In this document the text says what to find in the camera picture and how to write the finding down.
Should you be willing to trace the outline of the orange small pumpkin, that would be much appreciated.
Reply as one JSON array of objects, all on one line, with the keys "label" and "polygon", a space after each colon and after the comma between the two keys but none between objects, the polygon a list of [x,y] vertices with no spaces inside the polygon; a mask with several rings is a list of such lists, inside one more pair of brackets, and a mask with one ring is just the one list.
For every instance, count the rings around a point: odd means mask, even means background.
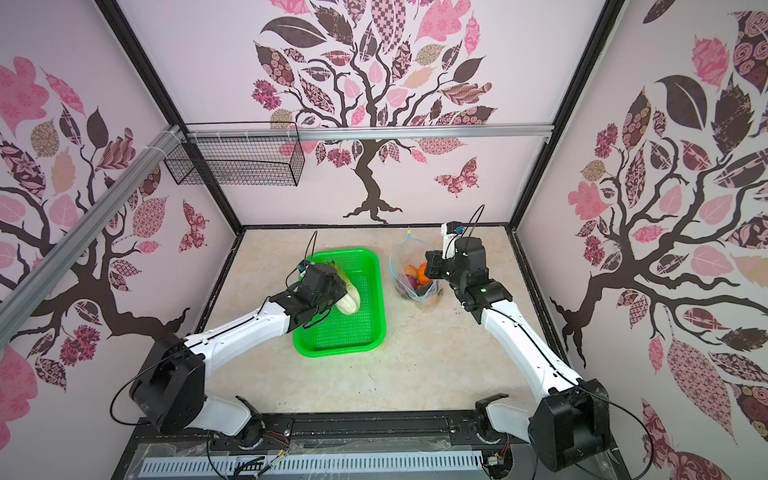
[{"label": "orange small pumpkin", "polygon": [[418,267],[418,276],[417,279],[419,281],[420,286],[429,285],[433,282],[432,279],[428,278],[426,275],[426,268],[427,263],[424,262]]}]

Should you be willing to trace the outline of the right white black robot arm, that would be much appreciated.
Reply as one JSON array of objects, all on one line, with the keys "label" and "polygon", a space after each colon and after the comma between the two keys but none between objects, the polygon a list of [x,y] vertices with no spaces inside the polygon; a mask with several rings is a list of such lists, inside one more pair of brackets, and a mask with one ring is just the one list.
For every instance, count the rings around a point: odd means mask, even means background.
[{"label": "right white black robot arm", "polygon": [[553,472],[607,451],[607,392],[600,382],[583,380],[525,320],[511,293],[490,277],[482,241],[445,233],[443,248],[428,251],[426,261],[425,275],[449,284],[512,359],[537,403],[529,411],[504,396],[490,401],[483,410],[491,428],[526,441]]}]

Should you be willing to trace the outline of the aluminium rail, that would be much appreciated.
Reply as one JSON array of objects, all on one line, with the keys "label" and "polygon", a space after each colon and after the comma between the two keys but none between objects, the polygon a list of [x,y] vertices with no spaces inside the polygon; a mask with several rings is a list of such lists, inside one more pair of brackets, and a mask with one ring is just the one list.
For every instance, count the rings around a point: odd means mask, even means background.
[{"label": "aluminium rail", "polygon": [[238,140],[289,140],[289,141],[342,141],[378,139],[422,139],[422,138],[493,138],[493,137],[543,137],[549,138],[554,126],[542,123],[482,124],[482,125],[438,125],[438,126],[395,126],[395,127],[342,127],[342,128],[286,128],[286,129],[224,129],[222,125],[210,124],[210,129],[193,130],[188,126],[186,137],[200,142],[211,139]]},{"label": "aluminium rail", "polygon": [[32,316],[44,297],[54,289],[90,243],[106,227],[133,191],[152,170],[183,144],[184,134],[177,125],[169,125],[146,146],[138,158],[97,201],[78,223],[45,255],[1,305],[1,344],[6,345]]}]

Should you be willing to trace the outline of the dark green cucumber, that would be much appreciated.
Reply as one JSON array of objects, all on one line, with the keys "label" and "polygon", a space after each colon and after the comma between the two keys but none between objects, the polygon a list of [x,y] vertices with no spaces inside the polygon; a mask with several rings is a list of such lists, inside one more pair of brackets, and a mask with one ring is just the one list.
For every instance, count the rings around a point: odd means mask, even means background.
[{"label": "dark green cucumber", "polygon": [[432,282],[430,284],[419,286],[415,290],[415,294],[420,301],[425,301],[428,297],[437,295],[439,290],[439,284],[437,282]]}]

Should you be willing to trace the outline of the napa cabbage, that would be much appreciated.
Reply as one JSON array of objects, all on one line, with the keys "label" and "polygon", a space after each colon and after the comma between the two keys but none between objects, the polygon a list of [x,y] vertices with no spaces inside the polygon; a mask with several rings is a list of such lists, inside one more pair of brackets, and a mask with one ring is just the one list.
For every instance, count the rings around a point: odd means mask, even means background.
[{"label": "napa cabbage", "polygon": [[344,272],[340,264],[334,260],[327,262],[327,265],[332,267],[340,280],[343,282],[346,294],[336,302],[335,307],[346,316],[356,314],[361,308],[360,293],[354,284],[351,282],[348,275]]}]

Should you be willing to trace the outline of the aluminium rail back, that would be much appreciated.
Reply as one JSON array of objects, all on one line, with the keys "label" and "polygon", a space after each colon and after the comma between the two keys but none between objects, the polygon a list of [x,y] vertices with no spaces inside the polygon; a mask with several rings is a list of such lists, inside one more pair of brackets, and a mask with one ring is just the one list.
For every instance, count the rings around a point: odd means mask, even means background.
[{"label": "aluminium rail back", "polygon": [[188,126],[186,137],[200,142],[211,139],[238,140],[289,140],[289,141],[342,141],[378,139],[422,139],[422,138],[493,138],[493,137],[543,137],[549,138],[554,126],[542,123],[482,124],[482,125],[438,125],[438,126],[395,126],[395,127],[342,127],[342,128],[286,128],[286,129],[224,129],[222,125],[210,124],[210,129],[193,130]]}]

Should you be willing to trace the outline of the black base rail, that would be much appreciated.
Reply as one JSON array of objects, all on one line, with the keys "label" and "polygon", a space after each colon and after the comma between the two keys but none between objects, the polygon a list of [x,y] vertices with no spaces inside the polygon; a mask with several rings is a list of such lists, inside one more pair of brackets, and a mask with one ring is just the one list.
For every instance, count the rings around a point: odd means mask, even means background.
[{"label": "black base rail", "polygon": [[261,478],[237,474],[232,479],[627,479],[616,447],[567,467],[550,471],[532,447],[511,436],[483,438],[471,410],[357,413],[268,414],[261,442],[242,449],[219,434],[189,429],[161,435],[150,426],[136,428],[113,473],[137,479],[148,457],[199,457],[287,454],[473,451],[482,454],[484,472],[438,474],[352,474],[339,478]]}]

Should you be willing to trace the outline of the aluminium rail left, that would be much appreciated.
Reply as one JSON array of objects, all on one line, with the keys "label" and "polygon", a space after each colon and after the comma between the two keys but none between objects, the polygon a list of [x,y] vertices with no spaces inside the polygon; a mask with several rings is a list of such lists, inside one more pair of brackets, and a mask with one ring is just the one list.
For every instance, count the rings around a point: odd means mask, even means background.
[{"label": "aluminium rail left", "polygon": [[146,146],[138,158],[97,201],[78,223],[45,255],[1,305],[1,344],[6,345],[32,316],[44,297],[54,289],[90,243],[106,227],[133,191],[152,170],[183,144],[184,134],[177,125],[169,125]]}]

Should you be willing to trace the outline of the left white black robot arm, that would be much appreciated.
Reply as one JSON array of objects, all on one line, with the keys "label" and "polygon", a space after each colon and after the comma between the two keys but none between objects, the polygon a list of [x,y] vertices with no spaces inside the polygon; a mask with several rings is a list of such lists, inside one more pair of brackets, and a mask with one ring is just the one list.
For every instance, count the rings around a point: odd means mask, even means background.
[{"label": "left white black robot arm", "polygon": [[148,424],[162,435],[185,429],[206,430],[242,449],[265,436],[264,415],[241,396],[218,397],[208,379],[228,362],[296,329],[309,329],[339,303],[359,303],[351,282],[329,264],[304,260],[299,279],[265,299],[256,310],[220,327],[180,338],[157,340],[128,395]]}]

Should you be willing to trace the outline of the clear zip top bag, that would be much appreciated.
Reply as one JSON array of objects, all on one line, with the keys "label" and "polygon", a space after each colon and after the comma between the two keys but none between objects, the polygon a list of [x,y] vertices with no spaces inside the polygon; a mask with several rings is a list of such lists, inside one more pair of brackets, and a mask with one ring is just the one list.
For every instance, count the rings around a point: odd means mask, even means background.
[{"label": "clear zip top bag", "polygon": [[434,310],[443,295],[440,282],[426,276],[426,254],[434,249],[431,243],[409,230],[389,256],[389,269],[398,294],[423,312]]}]

